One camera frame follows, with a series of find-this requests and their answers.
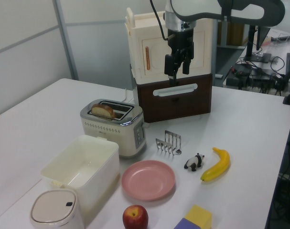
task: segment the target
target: copper handle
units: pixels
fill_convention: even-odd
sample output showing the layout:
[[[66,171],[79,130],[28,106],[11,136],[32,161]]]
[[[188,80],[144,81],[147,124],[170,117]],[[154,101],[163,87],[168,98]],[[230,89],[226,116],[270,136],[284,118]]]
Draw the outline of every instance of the copper handle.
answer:
[[[149,48],[146,46],[146,62],[147,62],[147,70],[150,70],[150,61],[149,61]]]

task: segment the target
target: yellow sponge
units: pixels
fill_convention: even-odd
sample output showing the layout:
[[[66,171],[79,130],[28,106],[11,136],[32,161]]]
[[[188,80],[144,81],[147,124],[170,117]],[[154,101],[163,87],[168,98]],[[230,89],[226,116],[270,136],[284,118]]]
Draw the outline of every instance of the yellow sponge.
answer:
[[[212,213],[194,205],[184,217],[201,229],[210,229],[212,225]]]

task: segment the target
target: apple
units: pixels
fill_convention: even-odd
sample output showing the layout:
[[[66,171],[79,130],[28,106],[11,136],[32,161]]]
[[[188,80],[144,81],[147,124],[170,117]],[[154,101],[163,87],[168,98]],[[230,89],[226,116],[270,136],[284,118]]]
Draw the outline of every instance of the apple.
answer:
[[[148,213],[141,205],[131,205],[122,215],[126,229],[146,229],[148,227]]]

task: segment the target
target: white wall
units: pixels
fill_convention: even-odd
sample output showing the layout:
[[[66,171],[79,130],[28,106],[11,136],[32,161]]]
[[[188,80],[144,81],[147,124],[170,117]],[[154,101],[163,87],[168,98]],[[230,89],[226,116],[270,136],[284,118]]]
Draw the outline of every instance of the white wall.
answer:
[[[0,114],[71,78],[52,0],[0,0]]]
[[[157,11],[166,0],[153,1]],[[66,39],[81,81],[132,89],[126,9],[153,12],[149,0],[59,0]]]

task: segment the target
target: purple block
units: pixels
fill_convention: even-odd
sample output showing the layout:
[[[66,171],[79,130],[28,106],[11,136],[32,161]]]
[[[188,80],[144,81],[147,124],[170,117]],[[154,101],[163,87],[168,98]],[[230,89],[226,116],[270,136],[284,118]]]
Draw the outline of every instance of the purple block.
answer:
[[[198,225],[195,225],[191,221],[183,218],[181,221],[175,226],[174,229],[201,229]]]

